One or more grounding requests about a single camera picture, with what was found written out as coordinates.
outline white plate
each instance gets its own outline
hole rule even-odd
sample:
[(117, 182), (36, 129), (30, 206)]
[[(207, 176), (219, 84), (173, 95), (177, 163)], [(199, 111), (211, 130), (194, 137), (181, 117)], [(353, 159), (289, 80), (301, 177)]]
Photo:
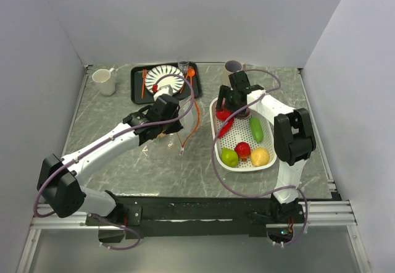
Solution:
[[(170, 65), (157, 66), (151, 69), (146, 75), (145, 85), (147, 90), (150, 93), (154, 94), (154, 92), (152, 91), (152, 87), (155, 85), (158, 79), (168, 74), (178, 74), (184, 77), (181, 70), (174, 66), (170, 66)], [(158, 88), (166, 85), (170, 85), (172, 87), (173, 95), (174, 95), (175, 93), (181, 90), (181, 88), (184, 85), (184, 81), (178, 77), (167, 77), (159, 82)]]

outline yellow lemon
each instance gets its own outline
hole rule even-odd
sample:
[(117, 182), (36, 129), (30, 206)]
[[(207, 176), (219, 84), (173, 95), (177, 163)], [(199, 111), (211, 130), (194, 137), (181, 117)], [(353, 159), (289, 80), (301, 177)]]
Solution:
[(251, 152), (251, 163), (254, 166), (264, 166), (269, 163), (269, 153), (265, 148), (256, 148)]

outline green cucumber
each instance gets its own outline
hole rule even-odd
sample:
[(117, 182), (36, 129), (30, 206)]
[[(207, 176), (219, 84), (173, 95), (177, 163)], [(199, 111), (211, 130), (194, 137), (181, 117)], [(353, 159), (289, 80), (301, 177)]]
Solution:
[(264, 131), (260, 125), (260, 120), (257, 117), (251, 117), (249, 119), (249, 128), (251, 129), (252, 137), (258, 143), (264, 139)]

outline aluminum frame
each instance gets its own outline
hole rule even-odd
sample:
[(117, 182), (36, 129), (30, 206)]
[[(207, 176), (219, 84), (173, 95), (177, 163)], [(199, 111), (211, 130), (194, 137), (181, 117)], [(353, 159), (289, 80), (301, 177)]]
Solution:
[[(67, 148), (67, 144), (69, 142), (70, 134), (73, 129), (74, 121), (77, 116), (78, 108), (80, 106), (80, 102), (82, 99), (83, 92), (85, 90), (86, 81), (88, 79), (88, 71), (89, 66), (85, 66), (85, 75), (81, 84), (81, 89), (77, 98), (76, 107), (74, 110), (72, 122), (70, 125), (69, 132), (67, 134), (67, 139), (62, 151), (62, 155), (65, 154), (65, 150)], [(337, 192), (337, 187), (335, 185), (335, 181), (333, 180), (333, 176), (328, 164), (328, 160), (326, 159), (325, 150), (322, 146), (322, 141), (318, 132), (317, 124), (315, 123), (314, 115), (311, 110), (310, 102), (307, 97), (306, 89), (303, 84), (302, 76), (299, 70), (299, 78), (302, 83), (303, 91), (306, 96), (307, 105), (310, 111), (310, 117), (312, 119), (312, 124), (314, 131), (316, 133), (316, 140), (318, 143), (318, 147), (320, 148), (322, 154), (322, 161), (325, 166), (326, 174), (328, 176), (328, 187), (331, 192)], [(51, 209), (47, 204), (39, 204), (38, 210), (40, 213), (47, 213)], [(72, 216), (66, 217), (65, 219), (59, 218), (57, 215), (52, 215), (46, 218), (33, 217), (30, 231), (28, 234), (28, 238), (25, 244), (25, 248), (23, 250), (19, 266), (17, 269), (17, 273), (28, 273), (30, 270), (30, 266), (35, 254), (35, 250), (37, 247), (37, 242), (40, 238), (41, 230), (49, 230), (49, 229), (71, 229), (71, 230), (80, 230), (80, 229), (98, 229), (95, 226), (86, 226), (86, 213), (85, 212), (76, 212)], [(357, 228), (357, 221), (354, 217), (354, 213), (351, 208), (351, 204), (349, 201), (310, 201), (309, 202), (309, 218), (308, 218), (308, 226), (347, 226), (349, 231), (352, 247), (354, 249), (355, 256), (357, 258), (358, 265), (360, 267), (361, 272), (371, 272), (370, 264), (366, 255), (366, 251), (364, 245), (362, 243), (362, 239), (359, 235), (359, 231)], [(282, 227), (283, 224), (269, 224), (267, 227)], [(102, 226), (100, 229), (116, 229), (112, 226)]]

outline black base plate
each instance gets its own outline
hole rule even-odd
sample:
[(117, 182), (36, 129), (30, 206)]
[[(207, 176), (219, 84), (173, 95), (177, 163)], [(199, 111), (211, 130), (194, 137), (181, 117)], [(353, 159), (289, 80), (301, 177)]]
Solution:
[[(242, 234), (266, 237), (266, 224), (288, 223), (273, 221), (270, 199), (122, 196), (117, 201), (127, 213), (128, 227), (142, 237)], [(295, 224), (303, 223), (300, 204), (293, 216)], [(103, 225), (91, 217), (87, 217), (86, 224)], [(135, 236), (127, 233), (127, 238)]]

